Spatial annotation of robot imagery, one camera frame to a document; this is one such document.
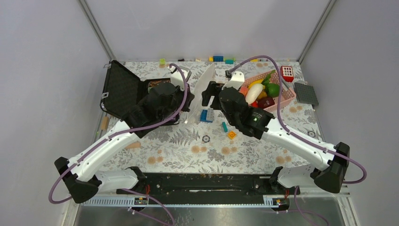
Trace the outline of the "clear zip top bag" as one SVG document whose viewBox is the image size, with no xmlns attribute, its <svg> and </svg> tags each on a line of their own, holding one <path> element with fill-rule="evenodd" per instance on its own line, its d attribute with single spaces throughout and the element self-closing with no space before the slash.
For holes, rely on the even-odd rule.
<svg viewBox="0 0 399 226">
<path fill-rule="evenodd" d="M 210 81 L 213 81 L 215 77 L 215 64 L 211 63 L 210 66 L 204 71 L 199 77 L 197 83 L 194 86 L 192 94 L 195 98 L 190 104 L 190 111 L 187 113 L 187 117 L 184 121 L 185 125 L 196 124 L 200 121 L 200 115 L 202 112 L 202 92 L 208 87 Z"/>
</svg>

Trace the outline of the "peach toy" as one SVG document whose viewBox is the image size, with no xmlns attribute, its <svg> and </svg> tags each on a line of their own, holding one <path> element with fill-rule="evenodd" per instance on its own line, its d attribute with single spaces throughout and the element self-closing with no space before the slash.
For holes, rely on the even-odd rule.
<svg viewBox="0 0 399 226">
<path fill-rule="evenodd" d="M 239 89 L 239 93 L 243 94 L 245 97 L 247 96 L 249 89 L 246 86 L 241 86 Z"/>
</svg>

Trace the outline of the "white radish toy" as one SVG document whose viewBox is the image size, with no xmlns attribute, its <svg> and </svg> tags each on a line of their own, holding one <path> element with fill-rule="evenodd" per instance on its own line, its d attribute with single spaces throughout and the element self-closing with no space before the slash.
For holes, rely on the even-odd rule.
<svg viewBox="0 0 399 226">
<path fill-rule="evenodd" d="M 245 101 L 250 105 L 256 101 L 257 97 L 264 90 L 263 84 L 257 83 L 254 84 L 247 92 L 245 96 Z"/>
</svg>

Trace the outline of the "dark red eggplant toy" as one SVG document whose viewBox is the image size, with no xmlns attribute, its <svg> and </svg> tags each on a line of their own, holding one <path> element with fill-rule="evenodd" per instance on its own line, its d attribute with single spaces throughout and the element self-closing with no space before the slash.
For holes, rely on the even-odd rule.
<svg viewBox="0 0 399 226">
<path fill-rule="evenodd" d="M 275 105 L 275 101 L 272 97 L 264 97 L 264 98 L 260 99 L 257 102 L 257 104 L 258 104 L 259 108 L 265 109 L 265 108 Z"/>
</svg>

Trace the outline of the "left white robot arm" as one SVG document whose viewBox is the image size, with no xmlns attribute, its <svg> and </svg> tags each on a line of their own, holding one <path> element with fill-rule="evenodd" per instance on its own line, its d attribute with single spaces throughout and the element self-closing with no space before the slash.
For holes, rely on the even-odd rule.
<svg viewBox="0 0 399 226">
<path fill-rule="evenodd" d="M 123 170 L 101 171 L 100 168 L 116 153 L 135 143 L 152 130 L 170 124 L 178 114 L 189 111 L 194 95 L 187 82 L 179 85 L 164 82 L 156 85 L 145 96 L 137 96 L 125 104 L 127 111 L 103 137 L 80 154 L 69 159 L 60 157 L 54 165 L 60 176 L 48 194 L 52 204 L 70 199 L 83 203 L 97 193 L 130 189 L 139 194 L 146 181 L 137 167 Z"/>
</svg>

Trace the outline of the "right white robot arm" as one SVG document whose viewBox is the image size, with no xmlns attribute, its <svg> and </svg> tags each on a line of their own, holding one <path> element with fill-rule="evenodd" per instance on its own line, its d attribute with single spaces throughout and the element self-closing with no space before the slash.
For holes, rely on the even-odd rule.
<svg viewBox="0 0 399 226">
<path fill-rule="evenodd" d="M 237 89 L 224 88 L 215 81 L 211 81 L 201 95 L 203 106 L 220 110 L 228 123 L 245 136 L 272 142 L 308 162 L 295 168 L 277 167 L 270 180 L 274 193 L 307 185 L 316 185 L 334 194 L 341 191 L 349 166 L 350 147 L 346 143 L 333 145 L 290 127 L 284 129 L 272 113 L 249 106 Z"/>
</svg>

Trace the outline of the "blue grey brick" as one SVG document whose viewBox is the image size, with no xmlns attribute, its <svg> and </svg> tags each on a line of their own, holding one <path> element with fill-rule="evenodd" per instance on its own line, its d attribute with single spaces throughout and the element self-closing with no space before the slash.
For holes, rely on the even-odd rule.
<svg viewBox="0 0 399 226">
<path fill-rule="evenodd" d="M 212 123 L 214 121 L 214 110 L 211 108 L 203 109 L 200 114 L 201 122 Z"/>
</svg>

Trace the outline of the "teal small brick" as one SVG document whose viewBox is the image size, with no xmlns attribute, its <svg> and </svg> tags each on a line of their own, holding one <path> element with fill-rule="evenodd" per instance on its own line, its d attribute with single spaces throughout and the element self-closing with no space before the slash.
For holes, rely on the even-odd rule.
<svg viewBox="0 0 399 226">
<path fill-rule="evenodd" d="M 222 122 L 222 128 L 225 133 L 228 132 L 227 124 L 224 121 Z"/>
</svg>

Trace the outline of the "orange square brick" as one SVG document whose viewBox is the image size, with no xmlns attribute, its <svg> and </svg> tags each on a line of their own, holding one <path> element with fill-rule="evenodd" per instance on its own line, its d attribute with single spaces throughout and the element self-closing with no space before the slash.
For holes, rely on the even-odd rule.
<svg viewBox="0 0 399 226">
<path fill-rule="evenodd" d="M 229 131 L 227 133 L 227 137 L 231 140 L 233 140 L 235 137 L 237 136 L 237 134 L 234 131 Z"/>
</svg>

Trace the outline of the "yellow pepper toy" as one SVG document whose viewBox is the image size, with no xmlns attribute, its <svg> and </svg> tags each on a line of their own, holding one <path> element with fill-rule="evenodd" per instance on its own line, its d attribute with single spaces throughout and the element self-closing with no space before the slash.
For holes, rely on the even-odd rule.
<svg viewBox="0 0 399 226">
<path fill-rule="evenodd" d="M 255 80 L 248 85 L 248 89 L 251 89 L 256 84 L 262 84 L 262 82 L 263 82 L 263 79 Z"/>
</svg>

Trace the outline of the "pink plastic basket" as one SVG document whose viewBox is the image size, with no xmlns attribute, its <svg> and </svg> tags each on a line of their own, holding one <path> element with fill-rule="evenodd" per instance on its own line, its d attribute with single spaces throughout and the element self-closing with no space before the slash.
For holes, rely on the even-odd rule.
<svg viewBox="0 0 399 226">
<path fill-rule="evenodd" d="M 279 83 L 279 77 L 275 70 L 245 79 L 239 92 L 246 97 L 256 84 L 263 85 L 263 90 L 259 92 L 254 102 L 249 104 L 252 107 L 274 112 L 277 110 L 278 104 L 283 108 L 296 98 L 295 92 L 286 85 L 285 81 L 282 81 L 282 84 Z"/>
</svg>

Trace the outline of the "black open case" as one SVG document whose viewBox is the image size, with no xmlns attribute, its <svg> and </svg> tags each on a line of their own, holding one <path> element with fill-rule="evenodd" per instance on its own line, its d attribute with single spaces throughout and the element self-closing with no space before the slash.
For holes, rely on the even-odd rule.
<svg viewBox="0 0 399 226">
<path fill-rule="evenodd" d="M 129 128 L 157 125 L 175 120 L 179 112 L 170 78 L 141 80 L 122 63 L 112 60 L 107 69 L 101 109 L 125 122 Z"/>
</svg>

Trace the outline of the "red grid block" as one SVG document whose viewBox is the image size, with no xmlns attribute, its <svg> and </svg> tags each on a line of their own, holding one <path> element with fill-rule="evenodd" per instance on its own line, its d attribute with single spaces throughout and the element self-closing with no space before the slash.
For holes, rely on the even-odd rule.
<svg viewBox="0 0 399 226">
<path fill-rule="evenodd" d="M 286 82 L 293 82 L 295 75 L 293 67 L 283 65 L 280 67 L 280 73 Z"/>
</svg>

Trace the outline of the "dark grey baseplate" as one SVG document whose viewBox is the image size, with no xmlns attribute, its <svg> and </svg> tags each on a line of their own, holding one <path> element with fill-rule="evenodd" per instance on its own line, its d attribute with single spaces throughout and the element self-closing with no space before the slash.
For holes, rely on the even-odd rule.
<svg viewBox="0 0 399 226">
<path fill-rule="evenodd" d="M 294 91 L 296 93 L 296 99 L 299 103 L 310 104 L 312 106 L 319 105 L 313 86 L 295 82 Z"/>
</svg>

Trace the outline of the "blue brick at wall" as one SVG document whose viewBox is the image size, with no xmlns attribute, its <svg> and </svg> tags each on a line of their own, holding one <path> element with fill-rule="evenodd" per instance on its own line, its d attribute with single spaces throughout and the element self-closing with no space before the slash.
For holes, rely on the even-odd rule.
<svg viewBox="0 0 399 226">
<path fill-rule="evenodd" d="M 213 56 L 212 59 L 213 59 L 213 62 L 223 62 L 224 56 Z"/>
</svg>

